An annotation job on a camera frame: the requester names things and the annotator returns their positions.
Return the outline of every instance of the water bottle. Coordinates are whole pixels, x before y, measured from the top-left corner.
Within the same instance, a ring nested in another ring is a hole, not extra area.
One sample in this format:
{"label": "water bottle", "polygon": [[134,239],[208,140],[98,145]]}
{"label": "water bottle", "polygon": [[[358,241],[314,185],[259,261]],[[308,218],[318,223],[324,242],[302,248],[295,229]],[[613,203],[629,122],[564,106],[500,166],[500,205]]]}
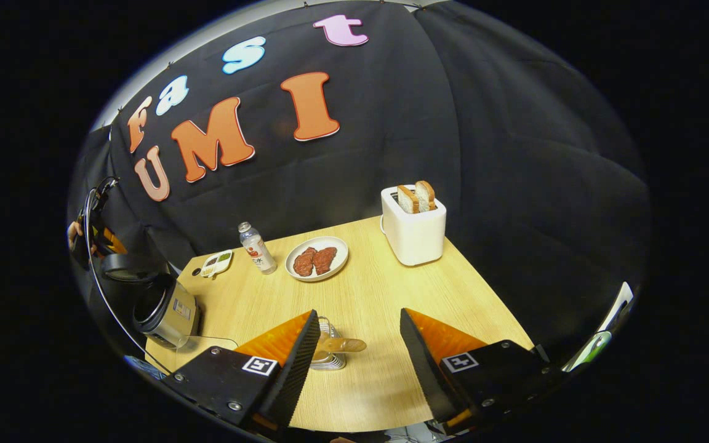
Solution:
{"label": "water bottle", "polygon": [[262,270],[262,274],[273,274],[278,269],[278,264],[275,263],[275,258],[264,245],[262,235],[247,221],[240,223],[237,229],[239,230],[239,243],[245,247],[245,252],[250,255],[250,259]]}

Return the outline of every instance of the white toaster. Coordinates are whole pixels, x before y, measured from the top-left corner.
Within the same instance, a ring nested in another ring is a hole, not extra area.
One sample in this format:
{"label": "white toaster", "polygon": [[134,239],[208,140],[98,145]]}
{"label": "white toaster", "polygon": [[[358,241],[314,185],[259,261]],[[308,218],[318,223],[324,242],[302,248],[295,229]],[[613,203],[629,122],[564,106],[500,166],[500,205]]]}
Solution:
{"label": "white toaster", "polygon": [[[414,191],[414,185],[405,185]],[[434,199],[435,210],[407,214],[399,206],[398,187],[382,190],[380,227],[396,258],[406,266],[419,265],[442,256],[447,209]]]}

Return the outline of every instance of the small dish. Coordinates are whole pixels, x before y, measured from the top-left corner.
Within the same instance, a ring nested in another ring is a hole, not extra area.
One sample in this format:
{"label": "small dish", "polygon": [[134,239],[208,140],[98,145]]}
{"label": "small dish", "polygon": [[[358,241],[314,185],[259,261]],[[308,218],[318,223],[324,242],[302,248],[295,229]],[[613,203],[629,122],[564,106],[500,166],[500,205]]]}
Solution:
{"label": "small dish", "polygon": [[[326,247],[335,247],[338,249],[338,252],[335,253],[335,258],[333,258],[332,263],[330,263],[329,271],[318,275],[316,273],[316,267],[313,267],[313,271],[308,277],[303,277],[295,272],[295,259],[298,255],[303,254],[308,247],[312,247],[316,250],[322,250]],[[343,264],[346,263],[347,258],[349,258],[349,247],[346,246],[346,242],[343,241],[343,239],[332,236],[316,237],[309,239],[309,241],[304,241],[292,249],[292,252],[286,257],[286,272],[299,281],[320,281],[337,274],[343,267]]]}
{"label": "small dish", "polygon": [[213,277],[228,269],[228,264],[231,263],[231,256],[234,252],[231,249],[222,250],[209,256],[204,266],[202,266],[202,277]]}

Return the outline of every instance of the bread slice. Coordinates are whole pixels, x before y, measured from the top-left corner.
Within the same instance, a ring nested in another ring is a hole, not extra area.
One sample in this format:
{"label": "bread slice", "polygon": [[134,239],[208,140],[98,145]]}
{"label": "bread slice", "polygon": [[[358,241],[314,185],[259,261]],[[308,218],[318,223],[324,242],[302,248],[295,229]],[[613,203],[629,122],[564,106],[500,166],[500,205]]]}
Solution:
{"label": "bread slice", "polygon": [[415,183],[414,194],[417,196],[417,201],[420,202],[420,212],[436,209],[436,204],[434,204],[434,188],[432,188],[428,182],[420,180]]}
{"label": "bread slice", "polygon": [[412,191],[406,186],[399,185],[399,206],[407,214],[419,213],[420,202]]}

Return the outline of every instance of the cable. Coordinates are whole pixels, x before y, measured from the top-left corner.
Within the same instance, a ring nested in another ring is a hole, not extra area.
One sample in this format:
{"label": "cable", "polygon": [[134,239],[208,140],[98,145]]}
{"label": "cable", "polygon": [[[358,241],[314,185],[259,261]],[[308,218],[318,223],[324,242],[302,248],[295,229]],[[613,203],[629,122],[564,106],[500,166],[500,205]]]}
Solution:
{"label": "cable", "polygon": [[100,184],[95,188],[95,189],[97,189],[98,194],[100,193],[100,188],[102,187],[102,185],[103,185],[104,183],[106,183],[107,180],[114,180],[113,185],[115,185],[116,182],[119,181],[119,177],[114,177],[113,175],[110,175],[110,176],[107,176],[106,178],[100,180]]}
{"label": "cable", "polygon": [[234,341],[234,340],[232,340],[232,339],[230,339],[230,338],[209,337],[209,336],[206,336],[206,335],[199,335],[199,336],[197,336],[197,337],[199,337],[199,338],[213,338],[213,339],[215,339],[215,340],[229,340],[230,342],[233,342],[233,343],[234,343],[234,347],[235,347],[235,348],[239,348],[239,344],[238,344],[236,341]]}
{"label": "cable", "polygon": [[[90,189],[90,190],[89,190],[89,194],[88,194],[88,196],[87,196],[87,201],[86,201],[85,204],[84,204],[84,239],[86,239],[87,250],[92,249],[92,246],[91,246],[90,240],[89,240],[89,234],[90,234],[90,229],[89,229],[90,203],[91,203],[92,197],[95,196],[95,194],[97,193],[97,191],[98,191],[98,189],[96,189],[96,188]],[[95,278],[95,284],[98,286],[98,291],[100,291],[100,295],[101,295],[101,297],[103,298],[103,302],[106,303],[106,307],[109,309],[109,312],[111,312],[111,315],[113,315],[113,319],[116,320],[116,323],[119,324],[119,327],[122,328],[122,330],[124,331],[124,333],[127,334],[127,337],[129,337],[130,340],[132,340],[133,344],[135,344],[136,347],[138,347],[138,349],[142,350],[142,351],[144,352],[144,354],[146,354],[147,356],[152,357],[152,360],[154,360],[156,364],[160,365],[160,367],[163,368],[167,373],[171,373],[172,371],[170,371],[169,368],[167,368],[167,367],[165,367],[163,364],[161,364],[161,363],[158,361],[158,359],[154,358],[154,356],[153,356],[152,354],[150,354],[150,353],[146,350],[146,348],[142,348],[142,346],[138,344],[138,342],[137,342],[137,341],[133,338],[133,336],[130,334],[130,331],[128,331],[128,330],[124,327],[124,325],[123,325],[122,322],[120,321],[119,317],[116,316],[116,314],[114,313],[113,309],[111,308],[111,305],[110,305],[109,302],[108,302],[108,298],[106,297],[106,292],[103,291],[103,288],[102,288],[102,286],[101,286],[101,284],[100,284],[100,281],[98,280],[98,273],[95,272],[95,263],[92,261],[92,255],[91,255],[91,254],[89,255],[89,267],[90,267],[90,269],[91,269],[91,271],[92,271],[92,277]]]}

